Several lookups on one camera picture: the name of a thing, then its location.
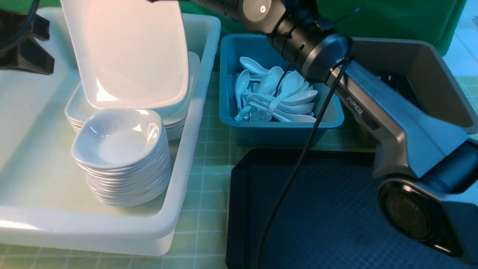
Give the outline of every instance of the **green backdrop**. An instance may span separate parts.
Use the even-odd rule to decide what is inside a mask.
[[[27,12],[31,2],[0,0],[0,8]],[[331,20],[362,7],[358,14],[337,25],[340,31],[350,36],[423,40],[433,44],[442,55],[450,46],[465,3],[466,0],[317,0],[320,13]],[[185,13],[219,17],[223,36],[244,32],[239,23],[194,3],[181,1],[180,5]],[[42,0],[41,6],[60,6],[60,0]]]

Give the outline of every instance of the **robotic arm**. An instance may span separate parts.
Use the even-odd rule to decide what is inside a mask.
[[[317,12],[315,0],[191,0],[265,35],[307,81],[332,86],[353,41]],[[336,90],[377,139],[379,205],[405,236],[478,264],[478,148],[458,126],[424,114],[357,62]]]

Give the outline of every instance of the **white bowl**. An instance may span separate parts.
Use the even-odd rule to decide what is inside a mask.
[[[155,179],[152,184],[143,187],[140,192],[124,192],[124,193],[114,193],[114,194],[105,194],[101,190],[97,191],[94,188],[90,187],[90,190],[96,196],[100,202],[113,205],[113,206],[134,206],[141,203],[145,203],[149,200],[156,198],[160,195],[168,186],[170,181],[171,169],[166,171],[162,176]]]
[[[71,153],[90,168],[127,168],[154,153],[162,131],[163,122],[154,111],[102,110],[85,122]]]
[[[123,189],[123,190],[110,190],[105,189],[100,185],[95,184],[94,179],[87,177],[87,184],[90,187],[90,190],[96,196],[102,196],[104,199],[108,198],[116,201],[126,202],[132,200],[133,198],[139,198],[140,196],[146,195],[151,189],[155,189],[158,186],[162,186],[164,181],[167,179],[166,173],[159,175],[157,178],[152,179],[147,182],[147,184],[141,185],[140,187]]]
[[[135,173],[144,171],[145,169],[149,169],[154,166],[156,162],[164,161],[164,159],[167,157],[170,157],[169,144],[167,141],[166,131],[162,130],[161,137],[159,138],[156,148],[152,150],[151,154],[135,165],[119,169],[98,169],[88,167],[79,162],[76,162],[76,164],[78,164],[78,166],[80,166],[86,173],[93,176],[105,177],[108,179],[121,179],[130,177]]]
[[[128,183],[132,181],[140,182],[144,180],[148,180],[150,177],[157,177],[157,173],[162,171],[164,172],[166,168],[170,167],[171,158],[168,156],[155,160],[152,162],[151,166],[143,167],[134,171],[133,173],[129,174],[123,178],[110,178],[105,177],[93,173],[86,172],[86,175],[90,176],[92,179],[95,179],[98,182],[102,182],[108,184],[110,186],[124,186],[128,185]]]
[[[165,180],[168,180],[171,176],[171,168],[163,166],[158,170],[154,176],[148,177],[142,182],[131,182],[132,184],[111,187],[110,185],[98,182],[93,177],[86,176],[87,184],[96,193],[112,195],[112,196],[124,196],[124,195],[142,195],[148,190],[154,188],[157,185],[162,185]]]

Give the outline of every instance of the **blue plastic bin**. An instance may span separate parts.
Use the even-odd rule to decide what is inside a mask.
[[[234,81],[243,71],[239,58],[245,56],[256,60],[269,69],[280,66],[288,67],[281,55],[272,48],[267,38],[257,34],[230,34],[221,42],[221,64],[219,75],[219,117],[231,127],[232,134],[238,145],[251,147],[300,147],[304,146],[313,123],[281,123],[281,122],[236,122],[234,117],[238,110],[234,98]],[[324,84],[316,84],[319,91],[315,111],[322,107],[329,91]],[[313,145],[328,129],[334,129],[344,122],[344,112],[337,96],[332,98],[322,122],[316,132]]]

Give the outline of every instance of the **white plastic spoon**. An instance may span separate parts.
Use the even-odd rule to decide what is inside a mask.
[[[267,74],[273,74],[278,76],[279,78],[282,77],[282,74],[284,74],[284,70],[282,70],[281,67],[272,67]]]
[[[277,83],[279,83],[279,80],[281,77],[275,75],[275,74],[268,74],[265,75],[261,81],[259,82],[259,87],[257,89],[258,94],[270,94],[275,92],[275,88],[277,87]]]
[[[250,100],[249,105],[256,107],[257,109],[262,109],[266,110],[267,106],[264,104],[261,104],[255,100]],[[292,115],[288,114],[285,112],[282,112],[280,110],[275,110],[274,112],[271,112],[272,116],[274,116],[276,119],[278,119],[281,122],[294,122],[294,123],[314,123],[315,118],[311,116],[306,116],[306,115]]]
[[[266,105],[269,105],[270,101],[265,101],[265,99],[260,98],[259,96],[251,96],[250,100],[261,101]],[[283,111],[285,113],[289,113],[292,115],[306,115],[314,109],[314,103],[307,103],[297,106],[288,106],[283,103],[277,106],[277,109]]]
[[[307,104],[308,102],[312,101],[318,94],[319,92],[316,90],[307,90],[303,92],[299,92],[293,96],[287,97],[284,99],[281,103],[288,105],[288,106],[296,106],[296,105],[301,105],[301,104]],[[261,97],[264,100],[268,100],[272,102],[274,100],[273,96],[268,96],[264,94],[257,94],[257,93],[243,93],[242,95],[247,95],[247,96],[254,96],[254,97]]]
[[[297,92],[296,92],[296,93],[306,91],[307,89],[309,89],[309,82],[307,82],[307,81],[304,80],[304,81],[302,82],[302,85],[299,87],[299,89],[297,89]]]
[[[245,92],[252,93],[252,90],[250,88],[247,88]],[[242,98],[242,109],[244,109],[246,107],[250,107],[250,106],[247,105],[247,102],[248,102],[247,97],[243,97]],[[250,113],[247,113],[244,117],[245,117],[244,120],[248,122],[249,118],[250,118]]]
[[[297,71],[287,71],[287,73],[286,73],[285,75],[288,76],[289,74],[292,74],[292,73],[294,73],[294,72],[297,72]],[[282,81],[281,81],[279,87],[282,87],[282,82],[284,82],[284,79],[282,79]]]
[[[250,76],[250,80],[251,82],[259,82],[264,76],[260,76],[260,75],[251,75]]]
[[[254,75],[265,76],[269,72],[267,69],[263,68],[258,62],[254,61],[251,58],[241,57],[239,58],[239,62],[244,69],[249,70],[249,72]]]
[[[257,93],[258,90],[259,90],[259,83],[254,83],[252,85],[252,92]]]
[[[252,109],[252,107],[249,105],[245,106],[235,117],[234,117],[234,120],[236,122],[242,122],[242,121],[248,121],[248,116],[249,116],[249,112],[250,110]]]
[[[247,70],[242,71],[236,79],[236,85],[234,87],[234,95],[236,97],[236,104],[238,112],[242,110],[241,94],[246,91],[249,85],[250,73]]]
[[[304,81],[304,78],[297,72],[292,72],[289,75],[285,76],[284,80],[282,81],[283,83],[282,83],[281,93],[269,105],[269,112],[274,112],[277,105],[279,105],[282,102],[282,100],[286,99],[287,97],[292,95],[294,92],[296,92],[297,89],[302,85],[303,81]]]

